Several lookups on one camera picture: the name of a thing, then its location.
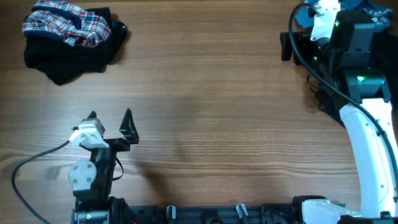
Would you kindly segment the red blue plaid garment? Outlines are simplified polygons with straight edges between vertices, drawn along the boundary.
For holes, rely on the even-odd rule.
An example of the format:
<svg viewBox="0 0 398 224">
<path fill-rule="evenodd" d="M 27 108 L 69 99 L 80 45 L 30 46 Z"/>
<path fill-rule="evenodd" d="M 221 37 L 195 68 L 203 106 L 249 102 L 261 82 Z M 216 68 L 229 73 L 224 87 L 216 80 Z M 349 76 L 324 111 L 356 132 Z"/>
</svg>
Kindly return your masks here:
<svg viewBox="0 0 398 224">
<path fill-rule="evenodd" d="M 22 33 L 91 48 L 107 41 L 111 28 L 103 16 L 68 1 L 39 0 L 25 18 Z"/>
</svg>

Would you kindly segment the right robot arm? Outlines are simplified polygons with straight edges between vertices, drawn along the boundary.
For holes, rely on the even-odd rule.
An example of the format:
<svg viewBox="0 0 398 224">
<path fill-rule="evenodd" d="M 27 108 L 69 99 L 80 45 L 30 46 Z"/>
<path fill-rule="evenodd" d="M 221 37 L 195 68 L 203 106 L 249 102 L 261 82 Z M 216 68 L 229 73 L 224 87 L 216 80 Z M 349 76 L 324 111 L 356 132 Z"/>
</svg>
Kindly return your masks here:
<svg viewBox="0 0 398 224">
<path fill-rule="evenodd" d="M 391 93 L 382 70 L 370 65 L 374 21 L 338 6 L 299 4 L 314 25 L 310 32 L 280 34 L 281 59 L 303 65 L 318 80 L 318 99 L 348 133 L 361 193 L 358 211 L 321 196 L 296 199 L 301 223 L 396 223 L 397 144 Z"/>
</svg>

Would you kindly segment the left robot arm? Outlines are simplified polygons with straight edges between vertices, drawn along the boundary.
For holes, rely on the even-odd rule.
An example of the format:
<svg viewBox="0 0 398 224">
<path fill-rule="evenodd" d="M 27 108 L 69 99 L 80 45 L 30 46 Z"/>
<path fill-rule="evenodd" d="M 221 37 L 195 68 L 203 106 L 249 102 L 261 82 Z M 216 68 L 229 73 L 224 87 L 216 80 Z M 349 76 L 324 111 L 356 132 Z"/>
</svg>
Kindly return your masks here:
<svg viewBox="0 0 398 224">
<path fill-rule="evenodd" d="M 121 165 L 119 152 L 128 152 L 139 143 L 132 112 L 127 109 L 121 122 L 121 138 L 105 139 L 105 128 L 96 112 L 73 128 L 69 142 L 90 152 L 90 158 L 77 161 L 68 173 L 68 181 L 75 197 L 71 222 L 77 223 L 138 223 L 137 216 L 123 198 L 110 196 L 114 169 Z"/>
</svg>

